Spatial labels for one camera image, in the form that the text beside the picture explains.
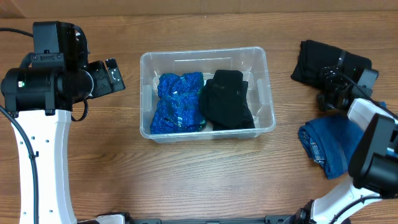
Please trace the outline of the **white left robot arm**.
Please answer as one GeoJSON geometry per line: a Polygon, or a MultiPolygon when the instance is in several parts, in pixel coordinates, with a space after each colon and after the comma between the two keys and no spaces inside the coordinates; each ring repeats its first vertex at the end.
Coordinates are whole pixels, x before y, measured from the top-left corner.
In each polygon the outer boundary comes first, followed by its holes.
{"type": "Polygon", "coordinates": [[[68,175],[73,104],[125,89],[115,59],[82,67],[12,68],[1,83],[1,109],[19,153],[20,223],[77,223],[68,175]]]}

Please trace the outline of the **blue green sequin cloth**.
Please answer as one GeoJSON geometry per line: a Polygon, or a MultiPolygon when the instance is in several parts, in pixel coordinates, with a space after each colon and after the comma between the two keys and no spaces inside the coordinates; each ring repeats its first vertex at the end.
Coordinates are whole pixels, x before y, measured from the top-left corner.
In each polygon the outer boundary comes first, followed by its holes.
{"type": "Polygon", "coordinates": [[[199,109],[199,96],[203,87],[201,72],[162,74],[157,87],[159,101],[150,132],[173,134],[201,131],[206,126],[206,119],[199,109]]]}

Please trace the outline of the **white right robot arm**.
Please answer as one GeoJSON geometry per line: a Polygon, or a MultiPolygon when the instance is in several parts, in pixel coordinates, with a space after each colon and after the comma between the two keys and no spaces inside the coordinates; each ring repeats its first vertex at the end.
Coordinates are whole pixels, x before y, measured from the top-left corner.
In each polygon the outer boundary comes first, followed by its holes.
{"type": "Polygon", "coordinates": [[[323,90],[318,103],[333,115],[306,122],[298,137],[328,178],[348,173],[332,191],[299,209],[291,223],[345,223],[366,205],[397,197],[397,115],[371,98],[379,74],[367,68],[320,67],[296,80],[323,90]]]}

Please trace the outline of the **black banded cloth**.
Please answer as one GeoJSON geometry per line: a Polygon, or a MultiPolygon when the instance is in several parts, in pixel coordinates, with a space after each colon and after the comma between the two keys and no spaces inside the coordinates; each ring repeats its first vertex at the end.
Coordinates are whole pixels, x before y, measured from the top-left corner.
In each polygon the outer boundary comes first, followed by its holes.
{"type": "Polygon", "coordinates": [[[326,67],[342,67],[345,75],[353,78],[354,70],[372,69],[372,61],[366,57],[314,40],[301,41],[297,65],[291,79],[323,89],[320,73],[326,67]]]}

